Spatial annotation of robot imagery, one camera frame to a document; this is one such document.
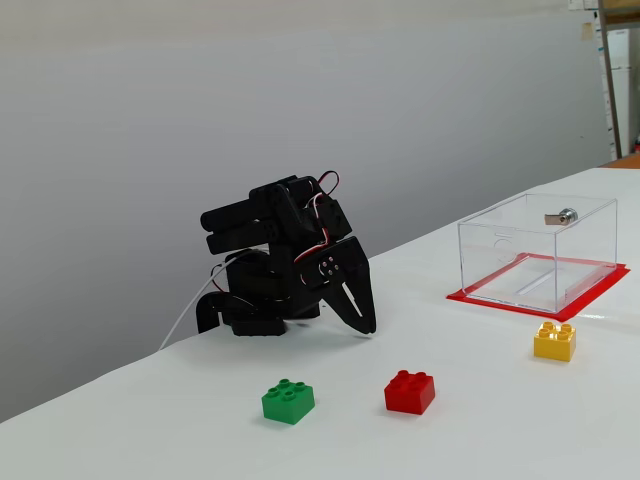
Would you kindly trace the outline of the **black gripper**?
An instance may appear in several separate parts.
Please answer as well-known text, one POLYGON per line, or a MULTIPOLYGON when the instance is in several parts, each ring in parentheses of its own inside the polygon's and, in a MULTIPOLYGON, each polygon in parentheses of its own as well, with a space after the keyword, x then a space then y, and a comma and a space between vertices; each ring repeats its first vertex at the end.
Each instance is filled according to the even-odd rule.
POLYGON ((301 277, 346 325, 363 334, 376 332, 369 262, 356 237, 337 242, 322 259, 307 262, 301 277))

